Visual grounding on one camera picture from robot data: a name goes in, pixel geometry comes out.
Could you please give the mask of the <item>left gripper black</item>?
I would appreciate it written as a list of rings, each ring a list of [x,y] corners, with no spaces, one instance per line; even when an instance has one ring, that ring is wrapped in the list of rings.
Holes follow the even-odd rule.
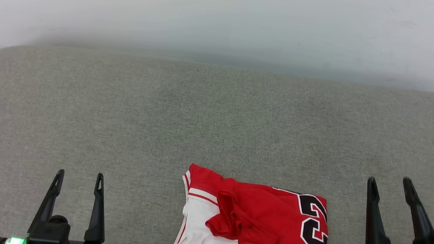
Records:
[[[35,214],[25,238],[0,237],[0,244],[103,244],[105,242],[104,176],[98,173],[94,188],[94,203],[89,227],[83,241],[69,239],[71,226],[63,216],[52,217],[54,204],[64,179],[65,170],[60,169],[51,182],[42,203]]]

